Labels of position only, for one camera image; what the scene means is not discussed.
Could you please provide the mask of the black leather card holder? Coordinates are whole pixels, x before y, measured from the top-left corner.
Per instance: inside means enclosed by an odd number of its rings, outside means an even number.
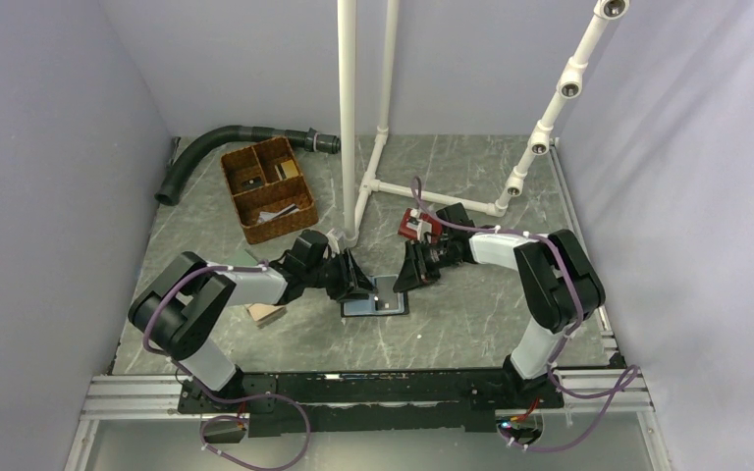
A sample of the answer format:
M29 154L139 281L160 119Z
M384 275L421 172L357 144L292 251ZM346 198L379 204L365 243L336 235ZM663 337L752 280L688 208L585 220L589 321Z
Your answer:
M369 277L375 287L365 299L351 300L341 305L342 318L391 317L409 313L406 292L394 292L397 275Z

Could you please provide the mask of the black VIP card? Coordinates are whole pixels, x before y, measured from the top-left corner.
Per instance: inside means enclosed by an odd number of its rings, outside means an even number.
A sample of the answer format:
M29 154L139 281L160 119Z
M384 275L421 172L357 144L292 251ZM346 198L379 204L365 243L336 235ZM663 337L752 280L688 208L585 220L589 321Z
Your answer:
M374 279L374 302L378 312L393 311L400 306L398 295L394 292L395 276L380 276Z

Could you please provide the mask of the white card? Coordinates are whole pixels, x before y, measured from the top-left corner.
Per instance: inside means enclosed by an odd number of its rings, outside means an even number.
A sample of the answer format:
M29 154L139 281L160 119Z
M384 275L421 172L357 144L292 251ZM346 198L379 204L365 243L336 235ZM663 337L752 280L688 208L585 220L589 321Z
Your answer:
M258 225L265 224L267 222L282 218L284 216L296 213L299 211L299 208L295 204L291 204L289 206L286 206L285 208L279 210L279 211L260 211L257 217L256 223Z

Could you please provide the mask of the gold VIP card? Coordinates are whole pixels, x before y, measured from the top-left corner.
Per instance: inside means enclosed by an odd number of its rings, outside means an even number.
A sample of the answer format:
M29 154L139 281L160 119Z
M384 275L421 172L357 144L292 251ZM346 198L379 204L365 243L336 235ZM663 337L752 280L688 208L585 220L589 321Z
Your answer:
M293 159L279 162L275 165L275 170L280 180L297 178L300 176L300 170Z

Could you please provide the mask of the dark card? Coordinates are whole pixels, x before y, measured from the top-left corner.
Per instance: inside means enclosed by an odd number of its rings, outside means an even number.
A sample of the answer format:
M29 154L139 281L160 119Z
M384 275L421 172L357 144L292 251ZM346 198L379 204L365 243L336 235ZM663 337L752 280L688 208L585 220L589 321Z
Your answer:
M260 176L252 177L245 181L240 182L240 191L250 191L256 188L264 187L265 182Z

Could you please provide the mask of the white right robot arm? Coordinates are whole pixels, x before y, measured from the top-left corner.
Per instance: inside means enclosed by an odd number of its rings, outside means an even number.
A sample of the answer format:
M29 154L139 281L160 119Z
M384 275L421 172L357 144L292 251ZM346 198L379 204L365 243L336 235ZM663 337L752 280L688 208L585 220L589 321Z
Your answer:
M431 285L441 278L443 268L461 263L516 271L531 320L505 360L504 368L510 374L501 385L507 403L528 405L540 392L537 378L548 373L559 355L559 341L605 303L602 281L570 230L528 236L490 226L478 228L460 203L446 206L430 218L441 231L405 242L404 263L393 291Z

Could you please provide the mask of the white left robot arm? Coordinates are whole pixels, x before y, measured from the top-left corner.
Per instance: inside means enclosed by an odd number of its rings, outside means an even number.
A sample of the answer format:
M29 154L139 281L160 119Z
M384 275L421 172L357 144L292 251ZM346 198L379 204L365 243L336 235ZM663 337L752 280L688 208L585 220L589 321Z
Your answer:
M191 251L177 256L133 301L128 320L145 350L165 356L204 386L204 399L220 412L245 395L244 373L211 333L228 306L286 305L309 289L336 302L367 299L376 288L347 249L304 230L272 261L252 266L210 262Z

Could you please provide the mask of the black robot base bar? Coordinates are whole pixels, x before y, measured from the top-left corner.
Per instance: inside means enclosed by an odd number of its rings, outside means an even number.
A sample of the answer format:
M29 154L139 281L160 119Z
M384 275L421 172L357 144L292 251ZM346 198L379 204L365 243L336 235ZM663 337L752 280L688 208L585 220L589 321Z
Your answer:
M520 380L503 367L348 372L246 373L240 393L253 438L314 432L462 429L493 432L528 409L560 409L546 379Z

